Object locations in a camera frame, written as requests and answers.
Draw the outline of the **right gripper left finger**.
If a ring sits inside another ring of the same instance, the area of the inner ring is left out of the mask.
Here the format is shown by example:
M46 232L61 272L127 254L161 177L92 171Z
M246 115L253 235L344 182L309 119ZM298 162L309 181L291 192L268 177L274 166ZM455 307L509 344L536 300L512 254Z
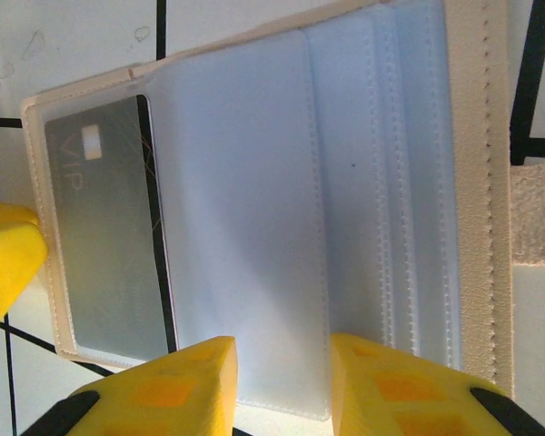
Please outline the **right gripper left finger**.
M33 423L32 435L231 435L235 340L219 336L89 383Z

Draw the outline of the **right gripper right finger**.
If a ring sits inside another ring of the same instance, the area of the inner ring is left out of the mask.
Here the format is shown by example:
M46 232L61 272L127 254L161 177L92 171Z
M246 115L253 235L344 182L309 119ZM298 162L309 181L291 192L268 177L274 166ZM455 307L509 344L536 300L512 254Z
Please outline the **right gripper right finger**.
M336 435L545 435L495 384L348 333L331 336Z

